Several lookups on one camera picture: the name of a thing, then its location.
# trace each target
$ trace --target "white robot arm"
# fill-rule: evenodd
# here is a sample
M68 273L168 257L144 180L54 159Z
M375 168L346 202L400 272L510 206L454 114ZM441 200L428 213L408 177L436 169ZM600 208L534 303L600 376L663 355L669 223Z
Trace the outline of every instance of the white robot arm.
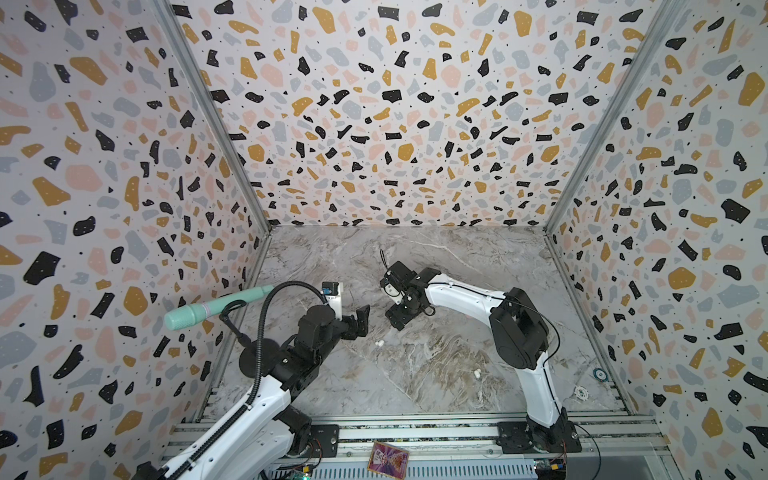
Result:
M417 274L401 262L388 267L380 285L395 302L386 316L398 330L435 306L457 310L488 326L499 356L515 368L520 379L532 445L541 451L561 451L574 427L551 383L549 328L525 291L487 290L432 268Z

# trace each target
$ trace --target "marble floor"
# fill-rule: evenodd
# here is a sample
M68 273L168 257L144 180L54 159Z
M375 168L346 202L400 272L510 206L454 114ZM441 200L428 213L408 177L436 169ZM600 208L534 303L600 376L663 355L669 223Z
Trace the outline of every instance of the marble floor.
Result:
M344 283L343 307L352 314L370 304L366 338L342 340L318 378L294 402L308 415L372 415L440 412L524 412L525 398L512 367L499 358L488 327L462 313L437 307L398 332L384 312L391 302L379 288L379 258L401 260L412 270L432 266L476 286L528 292L534 305L558 326L563 345L550 360L553 383L569 411L623 408L608 385L592 376L600 366L584 333L541 230L518 228L278 227L257 284L304 280ZM299 287L281 291L270 304L266 335L282 343L317 298ZM248 306L243 329L256 338L261 302ZM554 332L550 344L556 345ZM376 342L383 340L383 345ZM237 366L235 345L207 415L226 412L251 384ZM480 378L474 371L480 370ZM574 395L580 385L584 401Z

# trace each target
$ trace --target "speckled wall panel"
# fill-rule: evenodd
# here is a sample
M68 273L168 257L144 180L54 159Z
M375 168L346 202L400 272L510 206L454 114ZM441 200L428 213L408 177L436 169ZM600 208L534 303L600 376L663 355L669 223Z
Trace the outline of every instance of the speckled wall panel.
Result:
M322 225L545 222L660 4L177 3L270 222Z
M139 0L0 5L0 478L122 478L189 418L250 212Z
M688 4L554 238L688 478L768 473L768 3Z

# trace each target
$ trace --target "flexible gooseneck hose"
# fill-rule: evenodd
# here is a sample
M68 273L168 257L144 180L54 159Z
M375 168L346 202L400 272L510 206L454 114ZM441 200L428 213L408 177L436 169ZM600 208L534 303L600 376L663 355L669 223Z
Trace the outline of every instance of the flexible gooseneck hose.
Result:
M206 450L208 450L219 438L221 438L221 436L237 421L238 418L243 416L243 414L248 411L248 407L253 404L253 401L259 395L259 387L261 386L262 374L262 343L264 340L264 326L266 325L266 312L270 308L270 303L272 302L272 298L275 297L275 294L287 286L303 286L304 288L311 290L312 293L317 295L323 304L328 303L326 296L307 282L302 282L299 280L288 280L287 282L282 282L280 285L275 286L269 295L266 296L266 299L264 299L264 304L261 306L261 314L259 315L259 328L256 337L256 378L253 379L253 387L250 390L248 398L246 399L245 403L241 405L237 411L230 418L228 418L227 421L217 431L215 431L208 440L203 443L203 445L200 446L198 450L190 455L188 460L185 460L184 463L179 466L179 468L177 468L172 474L170 474L169 477L167 477L168 480L177 480L177 478L181 477L187 470L192 468L192 464L196 462L200 457L202 457Z

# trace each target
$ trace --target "mint green microphone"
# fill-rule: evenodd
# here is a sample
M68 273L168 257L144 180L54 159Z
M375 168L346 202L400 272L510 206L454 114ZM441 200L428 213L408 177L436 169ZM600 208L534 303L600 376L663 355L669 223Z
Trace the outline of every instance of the mint green microphone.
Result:
M181 330L195 326L209 316L218 315L224 310L227 304L235 300L242 300L245 303L251 303L254 300L265 297L272 291L271 285L255 286L242 292L232 293L222 296L210 302L190 303L180 306L165 314L165 328L169 330Z

